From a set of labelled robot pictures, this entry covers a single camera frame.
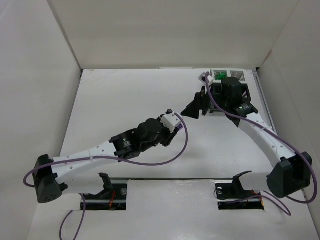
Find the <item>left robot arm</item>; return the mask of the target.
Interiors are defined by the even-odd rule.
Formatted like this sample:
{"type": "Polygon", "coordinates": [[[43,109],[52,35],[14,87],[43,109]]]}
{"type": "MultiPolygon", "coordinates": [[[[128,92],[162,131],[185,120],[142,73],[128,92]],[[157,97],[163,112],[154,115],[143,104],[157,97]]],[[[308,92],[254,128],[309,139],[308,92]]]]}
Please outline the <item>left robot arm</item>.
{"type": "Polygon", "coordinates": [[[98,189],[91,187],[87,180],[74,186],[74,178],[107,164],[133,164],[135,158],[151,148],[158,145],[168,147],[183,127],[181,116],[169,109],[158,118],[149,118],[138,127],[113,136],[91,149],[53,158],[48,154],[39,156],[31,174],[37,202],[50,203],[69,193],[105,196],[113,190],[106,173],[95,177],[98,183],[102,183],[98,189]]]}

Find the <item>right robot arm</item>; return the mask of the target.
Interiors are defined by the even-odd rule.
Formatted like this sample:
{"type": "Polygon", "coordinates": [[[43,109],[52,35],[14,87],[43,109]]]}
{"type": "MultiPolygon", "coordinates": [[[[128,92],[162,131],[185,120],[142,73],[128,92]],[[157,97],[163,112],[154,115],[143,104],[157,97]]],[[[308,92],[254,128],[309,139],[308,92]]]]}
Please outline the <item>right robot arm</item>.
{"type": "Polygon", "coordinates": [[[282,199],[313,184],[313,196],[316,197],[318,182],[311,156],[298,151],[264,122],[258,109],[251,103],[247,84],[241,83],[236,77],[225,77],[216,82],[207,73],[199,79],[204,86],[182,111],[182,116],[197,120],[210,110],[224,113],[254,141],[272,166],[270,173],[248,172],[245,177],[239,177],[240,186],[243,189],[268,190],[282,199]]]}

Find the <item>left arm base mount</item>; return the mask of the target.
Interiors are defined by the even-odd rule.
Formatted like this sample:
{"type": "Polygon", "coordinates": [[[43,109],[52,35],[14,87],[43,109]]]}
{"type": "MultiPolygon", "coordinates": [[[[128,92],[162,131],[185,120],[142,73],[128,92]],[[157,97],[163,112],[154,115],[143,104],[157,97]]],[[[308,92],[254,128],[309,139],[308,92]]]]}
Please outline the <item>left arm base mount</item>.
{"type": "Polygon", "coordinates": [[[127,208],[128,180],[110,178],[106,173],[100,173],[97,193],[84,193],[84,201],[80,209],[86,211],[125,211],[127,208]]]}

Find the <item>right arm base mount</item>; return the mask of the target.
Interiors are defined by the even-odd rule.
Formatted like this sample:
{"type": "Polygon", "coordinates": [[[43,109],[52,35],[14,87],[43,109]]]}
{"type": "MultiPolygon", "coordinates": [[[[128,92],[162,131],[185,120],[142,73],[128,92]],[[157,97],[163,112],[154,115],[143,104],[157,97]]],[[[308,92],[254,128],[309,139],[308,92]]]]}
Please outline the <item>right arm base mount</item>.
{"type": "Polygon", "coordinates": [[[215,183],[214,197],[217,199],[219,210],[264,210],[261,193],[244,190],[240,177],[250,173],[245,171],[235,175],[231,181],[215,183]]]}

